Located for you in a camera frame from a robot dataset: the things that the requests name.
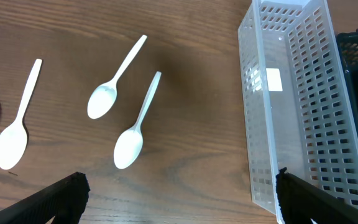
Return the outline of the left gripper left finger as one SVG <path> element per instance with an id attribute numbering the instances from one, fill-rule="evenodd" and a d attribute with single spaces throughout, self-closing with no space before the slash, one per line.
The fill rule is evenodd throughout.
<path id="1" fill-rule="evenodd" d="M 0 224 L 78 223 L 89 199 L 86 175 L 75 172 L 0 211 Z"/>

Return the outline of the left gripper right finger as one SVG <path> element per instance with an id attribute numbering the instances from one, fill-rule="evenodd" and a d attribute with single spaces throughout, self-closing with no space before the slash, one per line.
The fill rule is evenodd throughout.
<path id="1" fill-rule="evenodd" d="M 358 224 L 358 209 L 316 188 L 284 167 L 276 175 L 280 214 L 292 224 Z"/>

